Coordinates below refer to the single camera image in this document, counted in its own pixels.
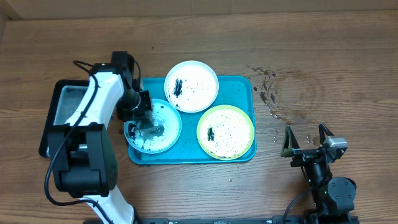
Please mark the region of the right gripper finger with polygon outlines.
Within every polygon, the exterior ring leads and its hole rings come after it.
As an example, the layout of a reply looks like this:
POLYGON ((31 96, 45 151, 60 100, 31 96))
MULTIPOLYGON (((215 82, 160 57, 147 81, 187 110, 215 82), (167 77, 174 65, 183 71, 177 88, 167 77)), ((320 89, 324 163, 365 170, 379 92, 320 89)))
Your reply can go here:
POLYGON ((334 136, 334 134, 327 128, 327 126, 324 123, 319 124, 318 130, 319 130, 320 144, 330 145, 329 137, 334 136))
POLYGON ((281 157, 293 157, 296 155, 297 151, 300 150, 300 146, 293 134, 290 126, 285 127, 285 139, 284 145, 280 152, 281 157))

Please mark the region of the dark green sponge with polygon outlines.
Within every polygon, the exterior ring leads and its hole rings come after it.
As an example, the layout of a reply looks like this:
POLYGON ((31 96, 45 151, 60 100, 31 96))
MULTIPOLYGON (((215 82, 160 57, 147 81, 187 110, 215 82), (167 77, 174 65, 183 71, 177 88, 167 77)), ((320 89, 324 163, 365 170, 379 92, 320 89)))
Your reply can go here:
POLYGON ((156 126, 150 119, 138 121, 134 127, 135 138, 143 140, 151 140, 155 137, 160 137, 164 133, 164 126, 162 124, 156 126))

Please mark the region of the light blue plate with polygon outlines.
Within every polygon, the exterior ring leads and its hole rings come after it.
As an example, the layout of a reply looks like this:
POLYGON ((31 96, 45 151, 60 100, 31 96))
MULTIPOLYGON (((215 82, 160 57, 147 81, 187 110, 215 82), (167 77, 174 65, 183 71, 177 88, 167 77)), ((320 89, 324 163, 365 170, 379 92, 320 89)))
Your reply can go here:
POLYGON ((153 127, 147 121, 127 121, 124 135, 129 145, 146 154, 158 154, 170 149, 179 139, 182 120, 178 111, 167 101, 151 99, 153 127))

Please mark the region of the white plate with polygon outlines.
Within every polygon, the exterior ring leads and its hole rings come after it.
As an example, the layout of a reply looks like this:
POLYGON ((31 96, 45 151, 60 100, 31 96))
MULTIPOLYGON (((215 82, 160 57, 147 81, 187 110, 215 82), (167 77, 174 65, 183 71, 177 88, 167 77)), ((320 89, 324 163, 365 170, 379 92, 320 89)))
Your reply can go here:
POLYGON ((203 62, 188 60, 175 65, 164 81, 169 103, 179 111, 197 113, 216 100, 219 81, 214 70, 203 62))

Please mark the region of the yellow-green plate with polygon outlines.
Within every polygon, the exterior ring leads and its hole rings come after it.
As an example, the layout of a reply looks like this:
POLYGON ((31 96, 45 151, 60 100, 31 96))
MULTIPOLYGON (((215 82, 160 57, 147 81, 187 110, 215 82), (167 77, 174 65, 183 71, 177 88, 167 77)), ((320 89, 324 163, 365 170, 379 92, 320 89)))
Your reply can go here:
POLYGON ((254 143, 254 125, 240 108, 214 106, 199 119, 197 140, 200 147, 214 159, 232 161, 242 157, 254 143))

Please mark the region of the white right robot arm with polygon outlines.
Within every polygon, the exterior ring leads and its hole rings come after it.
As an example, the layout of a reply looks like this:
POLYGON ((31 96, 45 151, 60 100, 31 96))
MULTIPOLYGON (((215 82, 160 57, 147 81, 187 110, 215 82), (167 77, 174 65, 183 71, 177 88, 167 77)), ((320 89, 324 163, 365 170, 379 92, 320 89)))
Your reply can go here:
POLYGON ((309 184, 309 189, 294 198, 281 219, 282 223, 358 223, 358 217, 349 213, 354 210, 356 183, 346 177, 334 177, 330 164, 340 159, 348 148, 347 140, 335 136, 324 123, 318 126, 320 145, 316 149, 300 148, 290 126, 285 128, 281 157, 290 157, 291 167, 299 167, 309 184), (302 216, 289 216, 293 205, 311 194, 314 209, 302 216))

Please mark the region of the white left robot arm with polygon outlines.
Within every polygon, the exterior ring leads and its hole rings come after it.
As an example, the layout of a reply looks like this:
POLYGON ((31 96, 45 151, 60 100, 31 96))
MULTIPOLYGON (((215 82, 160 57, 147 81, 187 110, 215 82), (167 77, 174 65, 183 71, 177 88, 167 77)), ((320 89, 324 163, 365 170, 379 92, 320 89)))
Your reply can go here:
POLYGON ((74 64, 88 73, 88 89, 66 122, 47 130, 51 161, 44 194, 59 207, 86 203, 102 223, 140 223, 116 185, 117 161, 107 132, 113 113, 123 122, 153 126, 149 92, 134 77, 139 64, 127 51, 113 52, 109 63, 74 64))

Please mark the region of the black water tray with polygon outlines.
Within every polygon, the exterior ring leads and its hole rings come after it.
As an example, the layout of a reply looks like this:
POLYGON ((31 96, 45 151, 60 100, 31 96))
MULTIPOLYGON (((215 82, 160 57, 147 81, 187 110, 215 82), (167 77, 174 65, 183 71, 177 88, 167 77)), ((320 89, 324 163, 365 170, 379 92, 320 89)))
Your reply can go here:
POLYGON ((49 157, 47 134, 54 125, 63 125, 76 111, 88 89, 86 80, 59 80, 54 87, 49 112, 39 146, 40 156, 49 157))

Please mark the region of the teal plastic tray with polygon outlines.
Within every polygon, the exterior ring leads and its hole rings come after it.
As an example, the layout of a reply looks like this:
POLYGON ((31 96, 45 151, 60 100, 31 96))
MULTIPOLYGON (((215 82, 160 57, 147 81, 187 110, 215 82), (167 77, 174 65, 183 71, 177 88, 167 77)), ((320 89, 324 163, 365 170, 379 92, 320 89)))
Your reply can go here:
MULTIPOLYGON (((232 105, 243 110, 251 119, 254 119, 254 106, 250 81, 239 75, 219 76, 219 91, 213 106, 232 105)), ((197 125, 203 115, 198 113, 179 112, 182 119, 182 132, 177 142, 168 150, 157 154, 147 154, 128 148, 130 159, 139 165, 166 165, 166 164, 214 164, 222 160, 209 156, 197 140, 197 125)))

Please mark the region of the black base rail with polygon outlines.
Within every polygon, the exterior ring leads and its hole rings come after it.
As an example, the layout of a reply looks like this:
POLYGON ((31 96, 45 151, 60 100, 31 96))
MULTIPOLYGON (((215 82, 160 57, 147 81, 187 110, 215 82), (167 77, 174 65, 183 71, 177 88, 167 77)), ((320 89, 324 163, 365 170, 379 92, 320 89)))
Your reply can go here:
MULTIPOLYGON (((85 220, 83 224, 100 224, 101 220, 85 220)), ((233 219, 184 219, 168 220, 167 218, 138 218, 133 223, 143 224, 283 224, 283 215, 273 216, 272 218, 233 218, 233 219)), ((300 216, 287 216, 286 224, 304 224, 311 223, 309 219, 300 216)), ((316 223, 359 223, 358 217, 351 217, 351 221, 345 216, 327 218, 320 217, 316 223)))

